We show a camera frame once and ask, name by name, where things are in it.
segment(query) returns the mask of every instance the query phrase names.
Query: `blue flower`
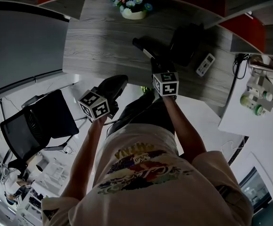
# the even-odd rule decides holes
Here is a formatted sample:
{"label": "blue flower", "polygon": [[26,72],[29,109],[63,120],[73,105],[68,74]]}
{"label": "blue flower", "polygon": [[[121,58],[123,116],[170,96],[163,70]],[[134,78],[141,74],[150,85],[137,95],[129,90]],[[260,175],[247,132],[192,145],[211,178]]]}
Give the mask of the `blue flower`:
{"label": "blue flower", "polygon": [[113,3],[113,6],[116,7],[119,3],[119,0],[115,0],[114,3]]}
{"label": "blue flower", "polygon": [[133,0],[133,2],[135,2],[136,4],[141,4],[142,0]]}
{"label": "blue flower", "polygon": [[123,13],[126,14],[126,15],[130,15],[132,13],[132,11],[131,11],[130,8],[125,8]]}
{"label": "blue flower", "polygon": [[135,2],[133,2],[133,1],[127,1],[126,5],[128,7],[134,7],[135,6]]}
{"label": "blue flower", "polygon": [[145,4],[145,8],[146,8],[146,10],[148,10],[148,11],[151,11],[151,10],[153,9],[152,5],[149,4],[149,3],[146,3],[146,4]]}

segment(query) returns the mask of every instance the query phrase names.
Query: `white device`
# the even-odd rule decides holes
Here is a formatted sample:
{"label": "white device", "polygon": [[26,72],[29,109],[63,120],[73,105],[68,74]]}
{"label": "white device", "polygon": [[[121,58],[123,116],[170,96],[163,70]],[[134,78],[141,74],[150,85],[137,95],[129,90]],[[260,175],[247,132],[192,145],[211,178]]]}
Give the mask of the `white device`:
{"label": "white device", "polygon": [[199,67],[196,70],[196,73],[202,77],[205,75],[207,70],[211,67],[212,63],[215,61],[215,57],[211,54],[208,54],[206,58],[201,62]]}

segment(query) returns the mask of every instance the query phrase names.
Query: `hand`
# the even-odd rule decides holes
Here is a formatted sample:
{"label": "hand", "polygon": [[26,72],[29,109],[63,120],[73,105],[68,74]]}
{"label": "hand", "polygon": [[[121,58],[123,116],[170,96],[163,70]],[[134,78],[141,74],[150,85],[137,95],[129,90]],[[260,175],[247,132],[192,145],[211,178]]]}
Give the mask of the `hand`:
{"label": "hand", "polygon": [[95,120],[99,125],[103,126],[104,123],[106,122],[108,118],[108,114],[102,116],[101,118],[98,118],[97,120]]}
{"label": "hand", "polygon": [[172,96],[163,96],[162,99],[163,99],[163,101],[164,101],[165,104],[166,103],[171,103],[171,102],[175,101]]}

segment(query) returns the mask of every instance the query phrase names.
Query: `wooden desk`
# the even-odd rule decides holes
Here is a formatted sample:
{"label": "wooden desk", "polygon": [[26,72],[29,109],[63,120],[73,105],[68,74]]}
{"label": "wooden desk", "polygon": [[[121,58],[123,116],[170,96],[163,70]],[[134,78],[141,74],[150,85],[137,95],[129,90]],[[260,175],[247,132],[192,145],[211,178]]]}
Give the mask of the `wooden desk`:
{"label": "wooden desk", "polygon": [[[168,46],[175,29],[189,24],[195,12],[166,7],[145,19],[128,20],[110,0],[86,0],[80,21],[69,23],[63,71],[99,78],[126,74],[129,83],[152,87],[150,60],[132,45],[132,39],[148,36]],[[176,66],[179,94],[224,106],[233,81],[234,54],[228,52],[232,33],[213,27],[203,37],[190,65]],[[194,69],[208,53],[216,61],[201,78]]]}

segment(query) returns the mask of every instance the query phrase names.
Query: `window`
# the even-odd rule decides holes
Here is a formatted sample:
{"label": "window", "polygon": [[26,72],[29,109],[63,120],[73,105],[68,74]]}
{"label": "window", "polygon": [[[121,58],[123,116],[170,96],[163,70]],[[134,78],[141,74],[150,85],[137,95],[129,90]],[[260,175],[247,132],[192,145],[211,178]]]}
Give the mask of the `window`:
{"label": "window", "polygon": [[273,200],[256,168],[242,180],[240,187],[254,207],[252,226],[273,226]]}

